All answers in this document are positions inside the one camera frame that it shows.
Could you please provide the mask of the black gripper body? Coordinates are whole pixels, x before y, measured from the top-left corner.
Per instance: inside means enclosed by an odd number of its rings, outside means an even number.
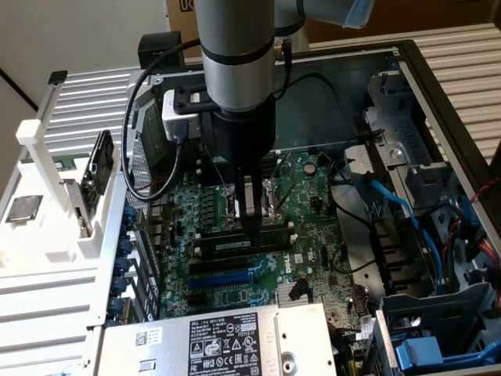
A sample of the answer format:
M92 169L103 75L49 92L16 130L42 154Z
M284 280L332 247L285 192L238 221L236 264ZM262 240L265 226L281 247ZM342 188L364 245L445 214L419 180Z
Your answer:
M253 169L276 140L276 99L268 97L253 110L217 110L203 115L202 140L214 156L241 169Z

